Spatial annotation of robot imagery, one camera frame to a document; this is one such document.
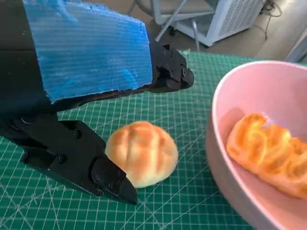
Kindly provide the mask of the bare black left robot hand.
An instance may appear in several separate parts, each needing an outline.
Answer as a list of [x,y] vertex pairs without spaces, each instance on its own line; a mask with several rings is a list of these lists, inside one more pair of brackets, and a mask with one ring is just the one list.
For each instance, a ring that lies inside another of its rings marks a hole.
[[185,58],[145,24],[80,0],[0,3],[0,134],[21,162],[75,190],[137,204],[106,143],[82,121],[57,113],[143,92],[191,87]]

